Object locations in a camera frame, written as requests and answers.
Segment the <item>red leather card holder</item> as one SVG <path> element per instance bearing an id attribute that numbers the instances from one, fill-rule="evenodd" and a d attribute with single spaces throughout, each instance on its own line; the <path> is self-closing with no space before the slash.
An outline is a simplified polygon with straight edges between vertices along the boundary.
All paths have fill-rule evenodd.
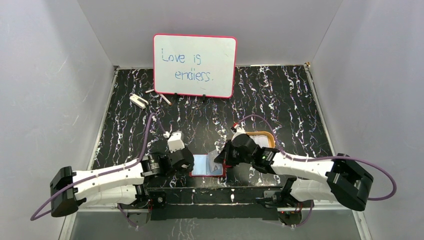
<path id="1" fill-rule="evenodd" d="M 226 176 L 226 169 L 221 163 L 214 162 L 206 154 L 195 154 L 194 167 L 189 173 L 190 177 L 214 177 L 220 178 Z"/>

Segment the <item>tan oval card tray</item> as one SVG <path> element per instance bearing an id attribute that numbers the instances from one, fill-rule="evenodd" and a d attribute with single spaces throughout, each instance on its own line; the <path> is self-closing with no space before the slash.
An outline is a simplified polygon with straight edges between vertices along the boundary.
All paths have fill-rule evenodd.
<path id="1" fill-rule="evenodd" d="M 255 132 L 246 132 L 253 141 L 260 147 L 265 148 L 275 148 L 276 142 L 274 136 L 267 131 L 255 131 Z"/>

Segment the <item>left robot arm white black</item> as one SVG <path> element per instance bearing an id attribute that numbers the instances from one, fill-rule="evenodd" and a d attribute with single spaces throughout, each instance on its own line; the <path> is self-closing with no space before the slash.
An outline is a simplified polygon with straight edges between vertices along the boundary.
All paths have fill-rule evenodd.
<path id="1" fill-rule="evenodd" d="M 155 152 L 121 165 L 95 169 L 73 170 L 62 167 L 50 182 L 50 214 L 54 218 L 77 212 L 80 206 L 124 204 L 144 208 L 149 194 L 142 185 L 157 177 L 190 172 L 194 155 L 187 148 L 175 152 Z"/>

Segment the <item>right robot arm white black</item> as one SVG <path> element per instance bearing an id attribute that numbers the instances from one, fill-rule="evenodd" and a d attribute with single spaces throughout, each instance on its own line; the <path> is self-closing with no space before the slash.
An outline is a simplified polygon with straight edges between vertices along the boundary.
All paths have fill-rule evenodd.
<path id="1" fill-rule="evenodd" d="M 226 167 L 250 164 L 264 174 L 292 176 L 279 197 L 288 207 L 309 200 L 325 200 L 361 212 L 365 210 L 374 181 L 368 171 L 344 155 L 322 160 L 292 155 L 277 148 L 262 147 L 245 133 L 227 140 L 213 161 Z"/>

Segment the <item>cards in tray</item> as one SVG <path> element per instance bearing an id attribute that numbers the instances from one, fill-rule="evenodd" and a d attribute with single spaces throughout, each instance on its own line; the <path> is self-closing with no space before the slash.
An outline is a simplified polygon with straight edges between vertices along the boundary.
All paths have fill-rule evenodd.
<path id="1" fill-rule="evenodd" d="M 269 138 L 266 135 L 251 135 L 250 137 L 260 147 L 273 148 L 272 143 L 269 142 Z"/>

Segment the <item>white marker pen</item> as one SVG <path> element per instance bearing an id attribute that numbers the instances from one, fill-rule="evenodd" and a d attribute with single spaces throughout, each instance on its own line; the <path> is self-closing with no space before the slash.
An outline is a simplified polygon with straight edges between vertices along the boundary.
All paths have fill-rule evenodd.
<path id="1" fill-rule="evenodd" d="M 159 96 L 169 105 L 172 105 L 172 102 L 162 93 L 159 94 Z"/>

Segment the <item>white board eraser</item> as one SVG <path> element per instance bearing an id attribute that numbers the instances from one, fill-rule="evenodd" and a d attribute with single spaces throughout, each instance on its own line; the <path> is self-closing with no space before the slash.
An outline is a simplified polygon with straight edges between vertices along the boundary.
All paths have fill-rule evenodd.
<path id="1" fill-rule="evenodd" d="M 147 106 L 149 105 L 149 102 L 147 100 L 143 99 L 142 97 L 140 97 L 140 96 L 138 96 L 138 95 L 136 95 L 134 93 L 131 93 L 129 95 L 129 100 L 133 104 L 137 105 L 138 107 L 140 107 L 142 109 L 146 109 Z"/>

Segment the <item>white board with red frame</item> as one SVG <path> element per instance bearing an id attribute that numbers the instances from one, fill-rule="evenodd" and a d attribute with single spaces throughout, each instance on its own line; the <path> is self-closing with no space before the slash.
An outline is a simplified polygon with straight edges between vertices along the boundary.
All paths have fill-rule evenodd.
<path id="1" fill-rule="evenodd" d="M 154 90 L 229 99 L 234 93 L 237 46 L 232 36 L 155 34 Z"/>

